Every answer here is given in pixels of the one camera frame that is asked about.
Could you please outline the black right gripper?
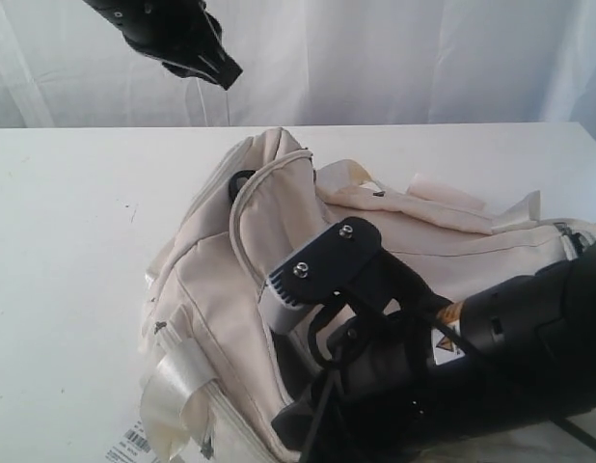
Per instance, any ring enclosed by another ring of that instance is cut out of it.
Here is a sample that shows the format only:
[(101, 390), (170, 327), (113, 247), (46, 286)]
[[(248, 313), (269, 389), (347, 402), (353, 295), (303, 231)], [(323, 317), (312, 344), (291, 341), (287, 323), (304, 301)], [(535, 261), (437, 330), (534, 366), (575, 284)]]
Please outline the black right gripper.
[(301, 462), (415, 462), (422, 385), (421, 348), (338, 346), (273, 429)]

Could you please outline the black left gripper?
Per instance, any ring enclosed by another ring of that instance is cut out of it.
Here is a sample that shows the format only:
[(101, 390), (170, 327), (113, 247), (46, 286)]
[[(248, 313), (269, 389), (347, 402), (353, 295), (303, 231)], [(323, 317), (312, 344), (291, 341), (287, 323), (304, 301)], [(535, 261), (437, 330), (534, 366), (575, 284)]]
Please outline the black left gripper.
[(89, 1), (140, 54), (179, 78), (198, 78), (228, 90), (243, 69), (221, 43), (219, 21), (204, 1)]

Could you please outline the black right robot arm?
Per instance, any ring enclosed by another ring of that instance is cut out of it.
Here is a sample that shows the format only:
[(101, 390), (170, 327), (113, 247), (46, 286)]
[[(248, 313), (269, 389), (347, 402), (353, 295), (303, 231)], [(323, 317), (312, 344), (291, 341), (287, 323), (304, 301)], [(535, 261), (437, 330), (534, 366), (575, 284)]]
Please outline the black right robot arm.
[(596, 407), (596, 242), (454, 306), (383, 248), (370, 225), (322, 233), (272, 286), (315, 303), (317, 333), (344, 306), (330, 356), (272, 421), (304, 462), (409, 462), (439, 444), (551, 422), (596, 452), (571, 417)]

